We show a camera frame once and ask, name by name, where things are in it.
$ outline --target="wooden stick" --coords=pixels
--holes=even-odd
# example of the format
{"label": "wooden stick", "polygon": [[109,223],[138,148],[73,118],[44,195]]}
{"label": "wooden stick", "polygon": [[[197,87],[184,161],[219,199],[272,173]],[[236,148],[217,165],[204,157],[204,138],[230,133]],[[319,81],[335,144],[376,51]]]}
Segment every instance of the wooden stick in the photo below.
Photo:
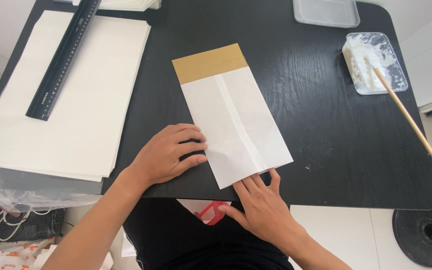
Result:
{"label": "wooden stick", "polygon": [[384,88],[386,88],[386,90],[388,91],[389,95],[393,98],[393,101],[396,102],[396,105],[399,107],[399,110],[401,110],[401,112],[404,114],[406,120],[409,122],[409,124],[413,128],[414,132],[416,132],[417,137],[419,137],[421,143],[423,143],[423,145],[426,148],[426,150],[428,151],[429,155],[432,155],[431,145],[429,145],[428,141],[424,137],[424,135],[421,132],[421,130],[419,129],[419,127],[414,122],[414,120],[411,117],[410,113],[406,110],[406,108],[404,107],[403,103],[401,103],[401,101],[399,100],[398,96],[393,91],[393,89],[391,89],[391,87],[389,86],[388,82],[383,77],[383,75],[381,74],[381,72],[379,71],[379,69],[377,67],[375,67],[373,65],[373,63],[371,63],[371,65],[373,66],[374,73],[376,74],[376,76],[378,77],[378,79],[381,81],[382,85],[384,85]]}

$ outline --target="left hand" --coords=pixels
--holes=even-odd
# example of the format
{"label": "left hand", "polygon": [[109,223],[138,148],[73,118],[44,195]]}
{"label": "left hand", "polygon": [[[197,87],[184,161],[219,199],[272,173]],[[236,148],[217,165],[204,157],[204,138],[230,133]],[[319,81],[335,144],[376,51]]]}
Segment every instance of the left hand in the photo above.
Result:
{"label": "left hand", "polygon": [[[189,142],[189,139],[201,143]],[[134,161],[121,174],[131,182],[137,182],[147,189],[153,184],[170,181],[191,167],[208,161],[202,154],[192,155],[180,161],[180,157],[191,152],[205,150],[206,137],[201,129],[193,124],[168,125],[149,140],[139,151]]]}

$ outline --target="finger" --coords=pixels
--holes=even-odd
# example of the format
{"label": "finger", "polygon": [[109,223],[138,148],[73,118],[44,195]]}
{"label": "finger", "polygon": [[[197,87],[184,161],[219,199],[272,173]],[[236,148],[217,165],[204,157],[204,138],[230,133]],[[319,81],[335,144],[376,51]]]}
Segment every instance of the finger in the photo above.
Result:
{"label": "finger", "polygon": [[208,149],[208,145],[204,143],[195,143],[195,142],[189,142],[184,144],[178,144],[177,145],[177,154],[179,156],[183,156],[195,151],[201,151]]}
{"label": "finger", "polygon": [[205,155],[192,155],[178,162],[174,169],[177,175],[181,175],[187,169],[198,166],[199,164],[205,163],[207,161],[208,158]]}
{"label": "finger", "polygon": [[252,174],[252,175],[250,175],[250,177],[254,181],[256,186],[258,186],[259,188],[265,188],[266,187],[265,182],[263,182],[263,180],[261,179],[261,176],[258,173]]}
{"label": "finger", "polygon": [[241,180],[233,183],[233,187],[241,201],[245,200],[250,196],[248,189],[246,189]]}
{"label": "finger", "polygon": [[206,137],[199,131],[194,129],[185,129],[173,135],[172,139],[174,142],[184,142],[189,139],[200,140],[201,142],[206,142]]}
{"label": "finger", "polygon": [[248,189],[249,193],[255,193],[259,190],[258,186],[256,186],[255,181],[253,181],[250,176],[243,178],[241,181],[243,181],[243,184],[246,189]]}
{"label": "finger", "polygon": [[193,129],[193,130],[195,130],[195,131],[197,131],[197,132],[201,132],[201,129],[199,128],[199,127],[197,127],[197,126],[195,126],[195,125],[193,125],[193,124],[184,124],[184,123],[179,123],[179,124],[177,124],[177,125],[170,125],[170,126],[167,126],[167,127],[169,127],[169,130],[171,131],[171,133],[178,133],[178,132],[180,132],[180,131],[182,131],[182,130],[185,130],[185,129]]}
{"label": "finger", "polygon": [[274,168],[268,169],[268,171],[271,175],[271,184],[269,185],[269,188],[271,188],[276,194],[279,194],[279,183],[281,182],[281,177]]}
{"label": "finger", "polygon": [[225,213],[229,217],[233,218],[234,220],[236,220],[237,223],[241,224],[241,226],[246,230],[249,228],[249,223],[248,220],[246,219],[246,215],[243,214],[238,209],[234,208],[233,206],[220,205],[217,209]]}

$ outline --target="clear plastic bag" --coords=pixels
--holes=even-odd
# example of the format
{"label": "clear plastic bag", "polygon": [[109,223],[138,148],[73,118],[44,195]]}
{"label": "clear plastic bag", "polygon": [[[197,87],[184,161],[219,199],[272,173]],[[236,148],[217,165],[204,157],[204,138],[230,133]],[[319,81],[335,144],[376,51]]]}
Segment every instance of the clear plastic bag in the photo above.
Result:
{"label": "clear plastic bag", "polygon": [[96,192],[82,193],[81,188],[77,188],[81,183],[73,179],[54,179],[60,182],[45,185],[46,182],[51,183],[53,177],[41,175],[43,183],[31,183],[32,190],[28,190],[29,185],[22,184],[28,182],[28,179],[34,181],[38,176],[39,174],[35,173],[0,168],[0,206],[9,212],[48,211],[93,204],[101,198]]}

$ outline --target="black wooden table surface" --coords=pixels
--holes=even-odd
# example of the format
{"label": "black wooden table surface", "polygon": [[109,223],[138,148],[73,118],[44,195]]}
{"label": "black wooden table surface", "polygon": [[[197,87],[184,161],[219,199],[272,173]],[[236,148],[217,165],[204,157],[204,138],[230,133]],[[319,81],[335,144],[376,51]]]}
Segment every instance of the black wooden table surface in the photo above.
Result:
{"label": "black wooden table surface", "polygon": [[[171,60],[238,43],[294,160],[277,169],[287,204],[432,209],[432,157],[389,95],[354,89],[341,53],[351,32],[386,34],[408,76],[389,13],[367,3],[357,8],[361,23],[349,29],[298,23],[291,0],[164,0],[158,10],[99,10],[152,26],[103,193],[154,134],[193,122]],[[0,93],[44,9],[75,10],[35,3]],[[422,129],[411,86],[397,95]],[[238,200],[232,187],[219,190],[207,163],[144,196]]]}

